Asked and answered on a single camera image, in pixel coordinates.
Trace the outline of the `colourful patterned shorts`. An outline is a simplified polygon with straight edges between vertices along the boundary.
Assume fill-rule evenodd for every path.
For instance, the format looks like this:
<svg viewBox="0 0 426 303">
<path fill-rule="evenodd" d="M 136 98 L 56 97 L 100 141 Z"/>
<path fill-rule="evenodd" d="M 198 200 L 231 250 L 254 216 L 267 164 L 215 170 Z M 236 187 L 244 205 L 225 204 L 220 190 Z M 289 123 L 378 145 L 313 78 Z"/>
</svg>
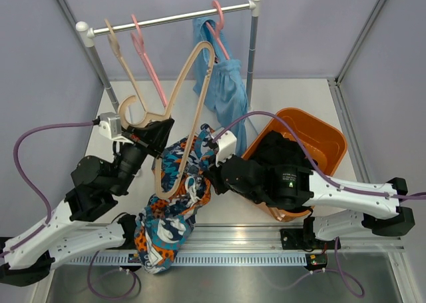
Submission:
<svg viewBox="0 0 426 303">
<path fill-rule="evenodd" d="M 196 140 L 210 139 L 212 133 L 213 128 L 206 123 L 200 126 L 200 132 L 192 141 L 182 178 L 178 178 L 178 169 L 187 138 L 164 150 L 168 156 L 161 166 L 162 190 L 168 192 L 175 182 L 178 189 L 167 199 L 152 195 L 136 216 L 134 243 L 142 268 L 147 273 L 157 274 L 170 268 L 179 249 L 194 230 L 196 213 L 210 202 L 211 183 L 200 170 Z"/>
</svg>

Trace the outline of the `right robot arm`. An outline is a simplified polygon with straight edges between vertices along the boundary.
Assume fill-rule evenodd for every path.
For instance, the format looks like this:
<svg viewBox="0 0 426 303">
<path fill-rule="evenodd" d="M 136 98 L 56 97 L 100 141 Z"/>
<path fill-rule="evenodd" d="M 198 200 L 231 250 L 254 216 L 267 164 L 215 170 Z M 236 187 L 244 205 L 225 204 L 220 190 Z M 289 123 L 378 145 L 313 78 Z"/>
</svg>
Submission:
<svg viewBox="0 0 426 303">
<path fill-rule="evenodd" d="M 402 178 L 368 184 L 336 179 L 306 166 L 260 165 L 236 156 L 235 143 L 208 140 L 215 161 L 204 174 L 217 194 L 231 190 L 255 204 L 285 211 L 340 208 L 338 213 L 304 220 L 302 242 L 310 248 L 364 230 L 376 236 L 405 236 L 415 226 L 412 209 L 401 204 L 407 194 Z"/>
</svg>

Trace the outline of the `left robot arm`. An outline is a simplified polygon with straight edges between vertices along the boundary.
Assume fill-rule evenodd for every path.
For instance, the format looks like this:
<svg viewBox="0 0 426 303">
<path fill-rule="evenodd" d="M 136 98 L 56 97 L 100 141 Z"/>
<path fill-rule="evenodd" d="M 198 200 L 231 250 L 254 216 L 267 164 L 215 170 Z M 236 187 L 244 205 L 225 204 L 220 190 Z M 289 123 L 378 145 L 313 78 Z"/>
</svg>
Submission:
<svg viewBox="0 0 426 303">
<path fill-rule="evenodd" d="M 1 283 L 25 287 L 46 278 L 63 264 L 98 250 L 133 250 L 143 233 L 136 217 L 126 214 L 104 228 L 69 237 L 69 233 L 94 222 L 114 208 L 148 155 L 159 157 L 167 143 L 174 119 L 153 121 L 141 129 L 122 129 L 124 143 L 112 162 L 97 156 L 82 158 L 71 173 L 74 187 L 56 208 L 49 203 L 47 215 L 16 237 L 1 238 Z"/>
</svg>

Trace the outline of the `beige wooden hanger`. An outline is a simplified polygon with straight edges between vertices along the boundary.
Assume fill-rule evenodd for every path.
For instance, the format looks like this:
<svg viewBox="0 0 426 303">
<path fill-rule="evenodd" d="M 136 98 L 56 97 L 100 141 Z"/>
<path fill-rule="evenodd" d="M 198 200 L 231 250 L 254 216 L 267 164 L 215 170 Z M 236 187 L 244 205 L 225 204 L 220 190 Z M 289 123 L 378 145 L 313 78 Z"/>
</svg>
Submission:
<svg viewBox="0 0 426 303">
<path fill-rule="evenodd" d="M 153 121 L 153 115 L 163 115 L 165 108 L 162 106 L 158 93 L 150 81 L 114 81 L 112 83 L 119 103 L 129 96 L 135 96 L 135 102 L 130 104 L 125 111 L 125 117 L 130 124 Z M 182 138 L 188 137 L 191 132 L 200 130 L 202 123 L 215 127 L 218 121 L 213 113 L 206 107 L 200 106 L 200 97 L 192 90 L 194 81 L 183 81 L 175 101 L 172 104 L 170 116 L 174 125 L 170 131 L 167 145 L 171 145 Z M 127 202 L 146 201 L 156 191 L 155 169 L 164 164 L 168 152 L 162 158 L 148 156 L 143 162 L 138 174 L 129 187 L 129 194 L 124 197 Z"/>
<path fill-rule="evenodd" d="M 129 81 L 131 82 L 132 87 L 133 87 L 133 89 L 136 93 L 137 100 L 140 102 L 144 112 L 147 112 L 146 102 L 142 97 L 142 93 L 140 91 L 140 88 L 139 88 L 139 86 L 138 86 L 138 84 L 137 84 L 137 82 L 134 78 L 134 75 L 133 75 L 130 67 L 128 66 L 126 60 L 124 59 L 124 57 L 121 53 L 120 45 L 119 45 L 118 39 L 117 39 L 117 37 L 116 37 L 116 35 L 113 31 L 113 28 L 112 28 L 108 19 L 105 19 L 105 23 L 106 23 L 106 26 L 107 26 L 108 31 L 109 31 L 109 35 L 108 35 L 107 38 L 108 38 L 108 43 L 110 45 L 110 48 L 111 48 L 112 52 L 114 53 L 115 57 L 117 58 L 118 62 L 120 63 L 123 71 L 126 73 Z"/>
</svg>

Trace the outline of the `black shorts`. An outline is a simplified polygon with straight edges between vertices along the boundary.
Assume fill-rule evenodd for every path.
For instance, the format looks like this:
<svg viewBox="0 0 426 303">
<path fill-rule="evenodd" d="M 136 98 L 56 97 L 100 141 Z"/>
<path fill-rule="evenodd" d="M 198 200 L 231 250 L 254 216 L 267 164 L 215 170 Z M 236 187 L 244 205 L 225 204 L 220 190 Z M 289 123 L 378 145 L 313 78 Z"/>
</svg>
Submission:
<svg viewBox="0 0 426 303">
<path fill-rule="evenodd" d="M 261 139 L 249 159 L 262 166 L 289 164 L 314 169 L 299 144 L 276 131 L 268 132 Z"/>
</svg>

